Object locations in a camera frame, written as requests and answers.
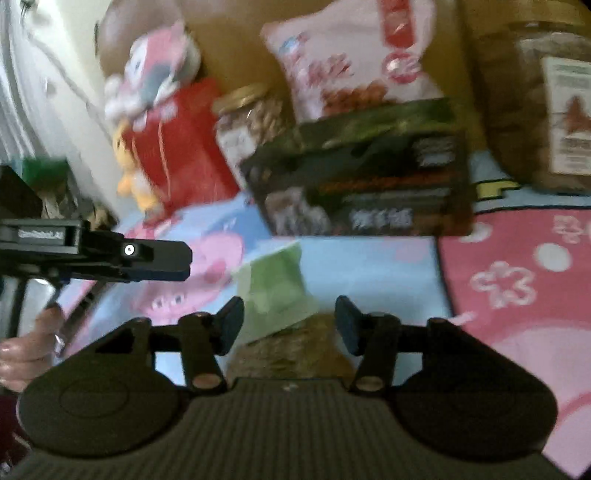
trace red gift bag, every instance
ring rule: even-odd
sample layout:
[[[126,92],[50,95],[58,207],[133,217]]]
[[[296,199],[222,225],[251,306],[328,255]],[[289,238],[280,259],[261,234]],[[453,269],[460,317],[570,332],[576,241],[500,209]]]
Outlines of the red gift bag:
[[[166,215],[236,196],[239,187],[217,146],[213,79],[180,89],[123,133]]]

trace peppa pig blanket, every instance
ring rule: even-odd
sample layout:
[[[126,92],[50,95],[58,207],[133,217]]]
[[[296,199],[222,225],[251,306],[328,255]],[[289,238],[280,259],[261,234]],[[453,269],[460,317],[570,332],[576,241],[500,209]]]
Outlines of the peppa pig blanket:
[[[572,477],[591,463],[591,197],[552,196],[513,182],[486,153],[472,160],[478,190],[473,234],[464,238],[300,238],[301,272],[321,309],[348,295],[363,311],[424,325],[454,318],[519,363],[556,396],[560,415],[544,453]],[[127,219],[130,236],[174,239],[193,249],[183,283],[121,284],[89,313],[69,353],[135,316],[157,325],[196,310],[214,312],[236,294],[232,272],[290,241],[271,238],[256,207],[238,196],[189,207],[156,229]],[[74,281],[60,304],[70,312],[90,287]],[[157,368],[182,382],[178,359]],[[395,382],[421,368],[397,362]]]

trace white cable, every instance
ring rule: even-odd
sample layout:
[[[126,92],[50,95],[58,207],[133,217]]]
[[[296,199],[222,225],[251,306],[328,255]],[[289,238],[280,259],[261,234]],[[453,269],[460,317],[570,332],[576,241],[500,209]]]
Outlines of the white cable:
[[[66,82],[66,85],[72,91],[72,93],[74,95],[76,95],[82,102],[84,102],[84,104],[86,105],[86,111],[88,112],[90,117],[94,120],[94,122],[98,125],[100,130],[103,132],[105,138],[109,141],[109,143],[111,143],[112,136],[108,132],[108,130],[105,128],[105,125],[103,123],[103,115],[102,115],[101,110],[90,101],[90,99],[81,90],[81,88],[79,88],[78,85],[74,82],[74,80],[72,80],[70,78],[70,76],[66,72],[66,69],[64,68],[64,66],[62,65],[60,60],[54,55],[54,53],[51,51],[51,49],[47,45],[45,45],[42,41],[38,40],[29,31],[29,29],[27,28],[26,22],[25,22],[25,17],[27,16],[27,13],[28,13],[28,10],[23,8],[22,12],[21,12],[21,28],[22,28],[23,32],[25,33],[25,35],[27,36],[29,42],[34,47],[39,49],[46,56],[47,60],[49,60],[49,62],[56,68],[56,70],[60,74],[60,77],[64,80],[64,82]]]

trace pink snack bag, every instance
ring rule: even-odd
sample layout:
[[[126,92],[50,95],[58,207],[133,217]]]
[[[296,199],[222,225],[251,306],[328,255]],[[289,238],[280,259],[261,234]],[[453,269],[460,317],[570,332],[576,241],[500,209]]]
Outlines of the pink snack bag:
[[[337,0],[261,34],[285,71],[298,122],[306,122],[441,97],[420,63],[435,15],[433,0]]]

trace jar label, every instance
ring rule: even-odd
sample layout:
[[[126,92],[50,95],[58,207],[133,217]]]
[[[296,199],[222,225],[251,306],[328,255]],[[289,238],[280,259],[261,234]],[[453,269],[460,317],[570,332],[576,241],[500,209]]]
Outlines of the jar label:
[[[240,171],[240,163],[250,157],[256,150],[256,143],[248,127],[239,127],[227,132],[218,131],[217,144],[220,147],[234,178],[242,190],[248,188],[246,180]]]
[[[591,175],[591,63],[543,60],[550,123],[550,170]]]

